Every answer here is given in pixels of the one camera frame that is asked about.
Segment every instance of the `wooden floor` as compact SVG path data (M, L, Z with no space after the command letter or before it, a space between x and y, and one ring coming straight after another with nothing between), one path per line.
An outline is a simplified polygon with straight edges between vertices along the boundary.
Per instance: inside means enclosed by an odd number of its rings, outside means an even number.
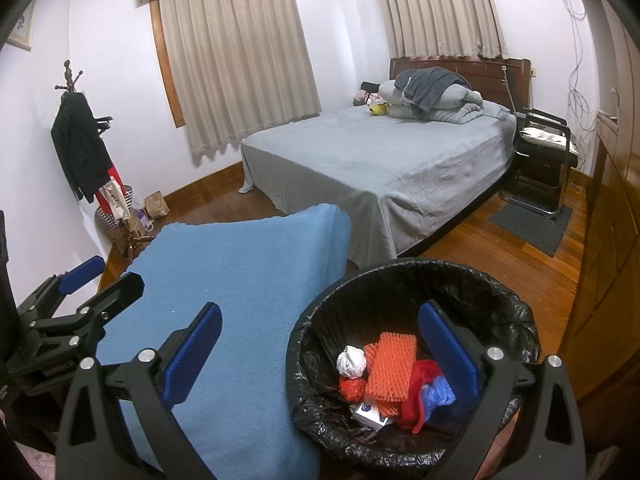
M238 176L213 190L173 206L166 218L156 221L154 233L171 222L235 222L282 215L259 190L240 195L238 189L241 186L242 177ZM573 185L567 189L566 204L574 212L553 258L489 222L489 217L502 204L497 196L492 196L422 256L473 266L488 272L515 291L533 310L543 354L556 352L574 302L580 274L586 224L585 193ZM116 279L127 265L124 258L112 251L101 287L104 288ZM348 271L354 268L351 264ZM513 424L496 437L478 478L492 471L511 431ZM321 477L322 480L363 478L326 456L322 460Z

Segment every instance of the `white wall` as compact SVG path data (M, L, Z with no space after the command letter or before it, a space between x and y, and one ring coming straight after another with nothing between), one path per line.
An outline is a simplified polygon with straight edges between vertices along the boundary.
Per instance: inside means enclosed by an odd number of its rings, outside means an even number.
M351 105L368 72L355 0L296 0L322 110ZM238 145L193 160L162 85L148 5L71 0L72 65L97 115L114 117L104 140L123 180L144 197L169 193L240 160Z
M618 113L618 98L612 95L610 90L618 89L618 67L611 29L602 2L600 0L583 1L597 53L600 109L614 116Z
M574 69L575 53L572 24L562 0L494 0L509 56L527 58L536 68L538 76L532 80L533 104L540 110L566 117L576 136L585 137L569 114L568 79ZM572 0L575 12L583 12L582 0ZM578 24L584 56L579 71L577 89L584 95L591 117L585 117L588 127L600 103L598 72L589 19L585 16ZM591 145L583 146L586 159L581 171L591 167Z
M51 126L69 56L70 0L38 0L30 52L0 51L0 208L4 210L8 272L17 303L45 278L105 256L92 208L78 204L60 168ZM67 298L67 314L95 294L97 283Z
M377 78L388 73L388 48L378 0L357 0L358 14L366 39L369 69ZM562 0L494 0L509 56L530 59L537 70L532 80L533 104L541 110L569 118L568 78L575 67L574 40L569 14ZM582 0L572 0L576 12L584 10ZM584 45L578 90L594 111L600 103L598 73L589 17L579 24ZM583 120L588 126L589 120ZM575 122L572 130L580 135ZM582 170L588 171L590 150Z

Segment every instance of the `curtain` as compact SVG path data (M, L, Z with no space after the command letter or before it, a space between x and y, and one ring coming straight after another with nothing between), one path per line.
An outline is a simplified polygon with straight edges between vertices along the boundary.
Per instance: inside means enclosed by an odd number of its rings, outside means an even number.
M159 0L191 152L321 111L295 0Z
M380 0L392 57L508 54L493 0Z

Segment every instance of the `black garbage bag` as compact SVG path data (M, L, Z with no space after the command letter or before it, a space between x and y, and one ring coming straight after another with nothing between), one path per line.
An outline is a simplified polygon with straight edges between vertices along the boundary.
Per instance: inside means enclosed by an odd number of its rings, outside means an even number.
M379 432L351 419L338 391L335 362L344 347L363 348L381 332L410 333L418 359L430 358L418 310L436 300L453 323L485 346L536 362L540 341L529 305L484 272L445 260L402 258L367 267L325 290L302 313L287 348L287 397L297 426L332 456L382 478L421 478L454 438L425 425L413 435L396 424ZM520 407L514 396L502 427Z

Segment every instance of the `paper bag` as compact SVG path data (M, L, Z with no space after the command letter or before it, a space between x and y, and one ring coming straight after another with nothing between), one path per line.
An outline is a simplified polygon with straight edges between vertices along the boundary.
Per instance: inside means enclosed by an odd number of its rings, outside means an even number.
M154 220L169 214L169 206L166 204L164 196L162 196L162 193L159 191L156 191L145 198L145 208L149 213L149 216Z

